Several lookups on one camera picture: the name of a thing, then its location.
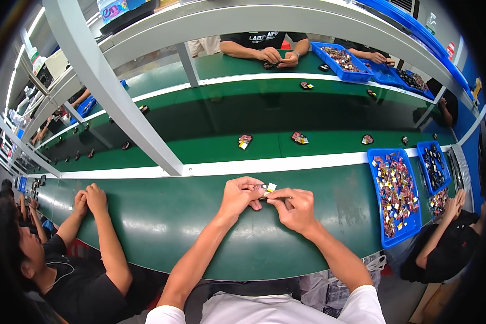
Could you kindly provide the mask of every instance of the plastic bag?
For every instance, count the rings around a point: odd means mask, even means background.
[[[362,259],[378,290],[382,275],[380,273],[387,263],[386,256],[377,252]],[[324,270],[301,278],[301,302],[319,311],[325,307],[342,309],[349,298],[349,289],[338,280],[331,270]]]

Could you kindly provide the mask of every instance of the person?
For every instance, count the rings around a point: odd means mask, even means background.
[[[466,192],[461,189],[446,203],[440,224],[431,224],[405,244],[386,250],[387,264],[403,280],[443,282],[457,275],[470,261],[480,243],[486,216],[464,211]]]
[[[220,210],[173,267],[146,324],[185,324],[185,301],[223,237],[248,205],[256,211],[262,208],[258,198],[264,191],[253,190],[254,185],[262,183],[251,177],[227,181]],[[349,288],[351,294],[342,313],[338,319],[330,317],[301,304],[291,295],[243,296],[218,291],[203,304],[201,323],[385,323],[376,289],[362,260],[314,218],[313,193],[285,188],[268,194],[267,198],[267,203],[277,209],[280,222],[313,242],[336,277]]]
[[[427,81],[427,87],[434,97],[437,97],[443,86],[436,79],[432,78]],[[437,106],[439,107],[441,114],[431,112],[432,118],[436,123],[441,127],[455,126],[455,124],[457,124],[457,116],[459,113],[457,97],[447,89],[437,102]]]
[[[213,55],[220,52],[220,36],[204,37],[193,39],[187,42],[191,56],[197,58],[198,55],[205,51],[207,55]]]
[[[68,102],[75,109],[89,96],[90,96],[90,90],[88,90],[86,87],[82,87],[78,92],[73,94],[68,99]],[[32,145],[36,145],[36,142],[43,140],[45,138],[45,134],[48,131],[51,131],[53,134],[56,134],[59,128],[61,127],[61,125],[63,124],[62,116],[65,116],[66,114],[67,112],[64,106],[59,107],[55,112],[53,112],[52,115],[50,115],[47,118],[47,120],[45,120],[41,124],[38,131],[32,136],[31,138]]]
[[[394,66],[394,60],[389,56],[389,54],[377,50],[376,48],[362,45],[357,42],[350,42],[341,38],[335,38],[333,43],[343,46],[359,59],[373,61],[377,64],[385,63],[388,66]]]
[[[277,51],[281,48],[285,35],[288,34],[295,48],[285,53],[285,58]],[[220,50],[229,56],[240,59],[258,59],[277,64],[278,68],[297,66],[298,59],[309,49],[308,36],[303,33],[285,32],[250,32],[221,35]]]
[[[70,324],[114,324],[140,314],[155,299],[161,277],[128,265],[97,184],[80,190],[74,212],[41,244],[15,222],[15,207],[0,200],[0,247],[24,291],[36,291]],[[87,209],[92,212],[102,257],[66,256]]]
[[[14,201],[13,190],[11,188],[8,188],[7,186],[2,186],[2,189],[0,190],[0,199],[9,199],[11,203],[13,203],[14,206],[16,206],[16,208],[19,211],[19,215],[18,215],[19,221],[27,222],[27,209],[25,208],[25,195],[23,193],[21,192],[19,193],[18,204],[17,204]]]

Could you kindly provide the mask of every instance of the component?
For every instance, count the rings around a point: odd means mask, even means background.
[[[308,144],[308,139],[301,133],[299,132],[294,132],[291,136],[291,139],[293,139],[294,142],[298,144]]]

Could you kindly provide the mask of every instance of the shorts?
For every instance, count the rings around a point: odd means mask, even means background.
[[[220,36],[193,39],[187,44],[191,50],[191,56],[196,56],[204,50],[207,52],[207,55],[213,55],[220,51]]]

